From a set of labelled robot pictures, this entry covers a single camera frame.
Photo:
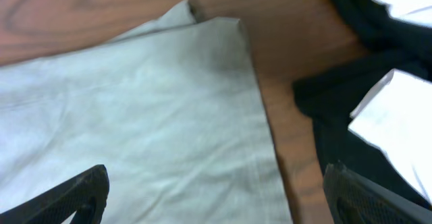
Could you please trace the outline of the khaki green shorts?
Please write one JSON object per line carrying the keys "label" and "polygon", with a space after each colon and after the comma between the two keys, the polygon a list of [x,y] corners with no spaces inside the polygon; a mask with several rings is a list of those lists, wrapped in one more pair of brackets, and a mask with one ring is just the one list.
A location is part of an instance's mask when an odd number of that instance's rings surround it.
{"label": "khaki green shorts", "polygon": [[1,68],[1,210],[98,164],[104,223],[291,223],[240,20],[188,1],[99,46]]}

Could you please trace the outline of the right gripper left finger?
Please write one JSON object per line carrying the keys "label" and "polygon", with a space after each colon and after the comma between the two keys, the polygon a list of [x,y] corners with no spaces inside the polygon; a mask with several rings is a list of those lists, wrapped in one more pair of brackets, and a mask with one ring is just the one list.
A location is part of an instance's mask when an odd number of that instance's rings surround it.
{"label": "right gripper left finger", "polygon": [[95,165],[39,196],[1,214],[2,223],[99,224],[107,206],[109,177],[104,165]]}

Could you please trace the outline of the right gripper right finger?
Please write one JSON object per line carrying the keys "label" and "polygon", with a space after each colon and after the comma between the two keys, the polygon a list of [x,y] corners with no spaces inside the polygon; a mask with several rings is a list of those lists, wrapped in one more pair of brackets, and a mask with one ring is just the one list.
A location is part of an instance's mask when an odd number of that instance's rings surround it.
{"label": "right gripper right finger", "polygon": [[430,209],[340,163],[326,167],[323,190],[335,224],[431,224]]}

